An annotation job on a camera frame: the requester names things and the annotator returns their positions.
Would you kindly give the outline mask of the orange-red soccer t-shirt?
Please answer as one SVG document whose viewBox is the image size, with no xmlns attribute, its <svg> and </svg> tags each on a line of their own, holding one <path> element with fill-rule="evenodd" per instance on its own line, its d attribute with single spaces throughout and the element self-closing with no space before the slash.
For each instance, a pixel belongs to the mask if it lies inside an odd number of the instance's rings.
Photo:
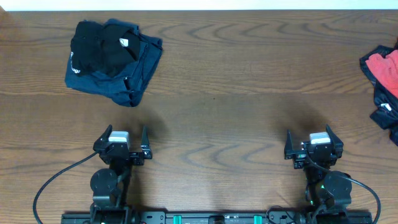
<svg viewBox="0 0 398 224">
<path fill-rule="evenodd" d="M 372 54 L 366 65 L 376 80 L 390 93 L 397 97 L 397 50 L 382 57 L 381 54 Z"/>
</svg>

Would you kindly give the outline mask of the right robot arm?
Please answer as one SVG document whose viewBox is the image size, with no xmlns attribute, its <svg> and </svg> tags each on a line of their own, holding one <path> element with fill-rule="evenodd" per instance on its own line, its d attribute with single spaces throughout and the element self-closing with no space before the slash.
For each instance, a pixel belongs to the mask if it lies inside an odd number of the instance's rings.
<svg viewBox="0 0 398 224">
<path fill-rule="evenodd" d="M 343 141 L 326 126 L 326 131 L 312 133 L 308 141 L 294 145 L 290 131 L 284 147 L 284 159 L 292 160 L 294 169 L 302 169 L 307 180 L 306 199 L 324 211 L 342 212 L 351 203 L 352 184 L 346 174 L 332 171 L 343 154 Z"/>
</svg>

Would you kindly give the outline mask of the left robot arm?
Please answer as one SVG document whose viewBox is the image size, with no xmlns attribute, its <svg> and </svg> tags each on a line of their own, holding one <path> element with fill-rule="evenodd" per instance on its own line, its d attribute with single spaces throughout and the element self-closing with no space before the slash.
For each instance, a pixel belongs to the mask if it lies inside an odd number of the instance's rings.
<svg viewBox="0 0 398 224">
<path fill-rule="evenodd" d="M 95 172 L 90 180 L 93 191 L 93 212 L 100 214 L 124 213 L 129 216 L 132 209 L 127 205 L 127 190 L 134 166 L 143 166 L 152 159 L 147 128 L 143 127 L 141 150 L 130 151 L 129 133 L 114 131 L 109 125 L 94 142 L 93 150 L 109 167 Z"/>
</svg>

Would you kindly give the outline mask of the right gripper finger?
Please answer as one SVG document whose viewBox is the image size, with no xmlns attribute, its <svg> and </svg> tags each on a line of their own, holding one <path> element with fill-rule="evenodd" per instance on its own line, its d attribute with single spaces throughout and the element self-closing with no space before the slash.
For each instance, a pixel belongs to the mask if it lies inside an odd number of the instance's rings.
<svg viewBox="0 0 398 224">
<path fill-rule="evenodd" d="M 326 132 L 328 133 L 331 143 L 334 146 L 343 146 L 343 141 L 332 131 L 328 124 L 326 125 Z"/>
<path fill-rule="evenodd" d="M 287 130 L 287 139 L 285 142 L 285 151 L 293 151 L 292 135 L 290 130 Z"/>
</svg>

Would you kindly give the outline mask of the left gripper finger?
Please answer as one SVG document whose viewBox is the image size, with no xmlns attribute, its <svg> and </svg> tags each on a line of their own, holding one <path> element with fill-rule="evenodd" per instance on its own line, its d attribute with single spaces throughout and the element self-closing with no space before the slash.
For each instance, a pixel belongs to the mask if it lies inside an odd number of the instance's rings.
<svg viewBox="0 0 398 224">
<path fill-rule="evenodd" d="M 113 130 L 112 125 L 110 124 L 104 131 L 104 133 L 94 142 L 94 146 L 103 146 L 108 142 L 109 136 Z"/>
<path fill-rule="evenodd" d="M 143 129 L 142 129 L 141 146 L 150 146 L 146 126 L 143 126 Z"/>
</svg>

